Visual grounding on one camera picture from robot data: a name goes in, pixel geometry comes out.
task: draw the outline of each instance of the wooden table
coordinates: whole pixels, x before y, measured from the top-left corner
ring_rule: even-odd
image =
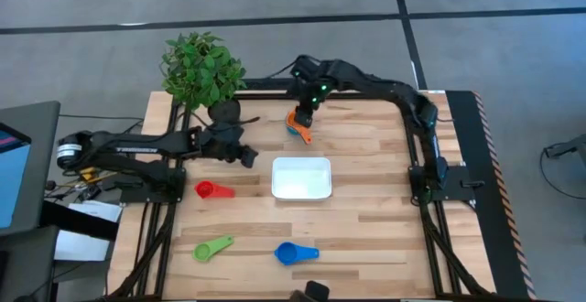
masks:
[[[450,119],[446,95],[430,93],[429,98],[439,107],[439,117]],[[210,159],[184,164],[188,181],[175,218],[163,298],[287,298],[308,280],[327,285],[331,298],[433,297],[418,208],[409,202],[410,160],[398,109],[383,101],[327,101],[314,114],[314,142],[306,146],[283,123],[293,101],[241,104],[243,119],[261,117],[244,127],[242,138],[259,156],[252,169]],[[169,95],[151,94],[143,134],[165,132],[170,106]],[[209,120],[205,109],[198,114]],[[453,124],[438,123],[437,131],[442,154],[450,163],[460,163]],[[279,156],[327,157],[332,196],[323,202],[276,201],[271,168]],[[235,188],[236,198],[200,199],[193,187],[203,179]],[[459,201],[444,204],[454,252],[481,285],[494,291],[476,214]],[[111,289],[134,266],[142,210],[141,204],[129,205],[122,215],[109,272]],[[192,259],[197,243],[225,234],[234,235],[232,246],[207,264]],[[320,258],[285,267],[273,255],[284,241],[315,246]],[[449,291],[439,255],[444,290]],[[147,292],[154,287],[156,269],[157,255]]]

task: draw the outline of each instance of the white label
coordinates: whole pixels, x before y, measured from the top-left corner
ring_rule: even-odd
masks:
[[[64,150],[64,151],[59,151],[57,153],[57,157],[73,156],[73,155],[75,155],[75,151],[73,151],[73,150]]]
[[[150,147],[117,147],[116,152],[156,153],[157,149]]]
[[[69,145],[62,145],[57,148],[57,152],[66,151],[66,150],[81,151],[81,146],[69,144]]]

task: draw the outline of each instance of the white container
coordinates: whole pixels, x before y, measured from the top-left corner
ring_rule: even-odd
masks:
[[[331,195],[330,160],[278,157],[273,161],[273,196],[283,201],[318,201]]]

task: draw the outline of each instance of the potted plant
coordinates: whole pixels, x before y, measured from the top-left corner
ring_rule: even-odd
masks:
[[[223,40],[211,32],[194,32],[188,37],[179,34],[177,40],[167,40],[170,49],[163,54],[160,66],[165,77],[163,88],[188,111],[203,105],[214,122],[237,122],[240,104],[233,96],[246,88],[242,80],[246,70],[227,47],[215,41]]]

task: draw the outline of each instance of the computer screen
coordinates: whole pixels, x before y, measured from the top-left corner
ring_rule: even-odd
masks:
[[[12,223],[30,144],[28,136],[0,123],[0,229]]]

